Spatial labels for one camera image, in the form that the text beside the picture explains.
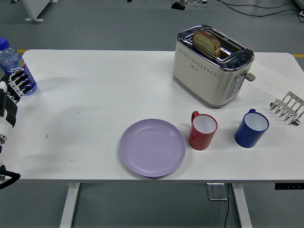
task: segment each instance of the toaster lever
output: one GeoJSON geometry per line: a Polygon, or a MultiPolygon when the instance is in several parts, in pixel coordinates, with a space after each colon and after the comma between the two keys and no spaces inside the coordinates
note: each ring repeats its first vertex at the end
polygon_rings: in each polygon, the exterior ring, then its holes
{"type": "Polygon", "coordinates": [[[252,73],[248,73],[246,74],[245,79],[247,79],[249,82],[252,82],[256,79],[256,77],[252,73]]]}

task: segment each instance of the cable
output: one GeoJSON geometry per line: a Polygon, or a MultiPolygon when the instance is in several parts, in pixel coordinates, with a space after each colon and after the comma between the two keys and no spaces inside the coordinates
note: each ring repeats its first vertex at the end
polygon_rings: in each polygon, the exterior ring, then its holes
{"type": "Polygon", "coordinates": [[[220,1],[221,3],[223,3],[224,5],[226,5],[227,7],[229,7],[230,9],[232,9],[232,10],[238,12],[238,13],[241,13],[241,14],[244,14],[244,15],[247,15],[247,16],[252,16],[252,17],[259,17],[259,18],[267,17],[267,16],[270,16],[270,15],[274,15],[274,14],[282,13],[282,12],[286,12],[286,11],[295,11],[295,12],[297,13],[297,15],[298,15],[299,21],[300,21],[300,22],[304,22],[304,21],[301,21],[301,20],[300,20],[299,14],[298,14],[298,12],[297,12],[295,9],[285,9],[285,10],[282,10],[282,11],[279,11],[279,12],[270,13],[270,14],[266,14],[266,15],[252,15],[252,14],[243,13],[243,12],[241,12],[241,11],[238,11],[238,10],[232,8],[232,7],[230,6],[231,4],[227,4],[227,3],[225,3],[225,2],[223,2],[223,1],[221,1],[221,0],[217,0],[217,1],[220,1]]]}
{"type": "Polygon", "coordinates": [[[228,210],[227,210],[227,214],[226,214],[226,218],[225,218],[225,228],[226,228],[226,223],[227,223],[227,218],[228,218],[228,213],[229,213],[229,185],[230,185],[230,183],[228,183],[228,194],[227,194],[228,210]]]}
{"type": "Polygon", "coordinates": [[[191,6],[196,6],[196,7],[198,7],[198,8],[201,8],[202,6],[206,6],[206,4],[204,3],[204,2],[202,2],[202,1],[194,1],[192,4],[190,3],[190,2],[188,2],[188,0],[184,0],[182,3],[181,3],[182,5],[187,5],[187,4],[189,4],[189,5],[191,5],[191,6]]]}
{"type": "Polygon", "coordinates": [[[226,3],[226,4],[230,5],[230,6],[254,6],[254,7],[258,7],[258,8],[262,8],[262,9],[274,9],[274,8],[283,7],[283,6],[288,5],[290,3],[293,3],[293,2],[289,2],[289,3],[286,3],[286,4],[282,5],[282,6],[275,6],[275,7],[262,7],[262,6],[251,5],[251,4],[246,4],[246,5],[234,5],[234,4],[229,4],[229,3],[226,3]]]}

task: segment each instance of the toaster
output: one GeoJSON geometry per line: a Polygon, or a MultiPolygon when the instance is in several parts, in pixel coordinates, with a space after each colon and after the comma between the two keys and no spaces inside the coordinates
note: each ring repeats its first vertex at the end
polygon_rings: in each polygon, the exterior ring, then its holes
{"type": "Polygon", "coordinates": [[[177,36],[173,75],[181,85],[211,107],[219,108],[235,98],[254,60],[249,48],[207,25],[197,25],[177,36]],[[220,41],[220,56],[215,57],[192,42],[198,30],[212,33],[220,41]]]}

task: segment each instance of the table top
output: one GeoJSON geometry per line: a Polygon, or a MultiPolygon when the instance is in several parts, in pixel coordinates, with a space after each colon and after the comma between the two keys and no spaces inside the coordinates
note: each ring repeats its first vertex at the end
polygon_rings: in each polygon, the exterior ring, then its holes
{"type": "MultiPolygon", "coordinates": [[[[155,118],[175,125],[186,141],[180,167],[160,180],[304,182],[304,127],[278,118],[269,110],[275,98],[253,84],[244,83],[233,101],[211,109],[174,79],[174,52],[29,50],[23,57],[38,89],[18,103],[0,155],[23,181],[147,180],[125,166],[119,141],[133,123],[155,118]],[[234,133],[250,108],[270,127],[247,149],[234,133]],[[188,144],[193,111],[218,122],[203,151],[188,144]]],[[[255,53],[254,61],[304,85],[304,72],[290,54],[255,53]]]]}

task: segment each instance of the paper sheet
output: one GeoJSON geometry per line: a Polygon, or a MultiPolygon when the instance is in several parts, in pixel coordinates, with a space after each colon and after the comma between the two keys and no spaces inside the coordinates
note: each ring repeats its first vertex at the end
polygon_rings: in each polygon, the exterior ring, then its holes
{"type": "Polygon", "coordinates": [[[247,83],[280,100],[284,98],[287,92],[291,91],[297,94],[301,88],[299,83],[257,62],[253,62],[249,72],[255,75],[256,79],[252,82],[245,80],[247,83]]]}

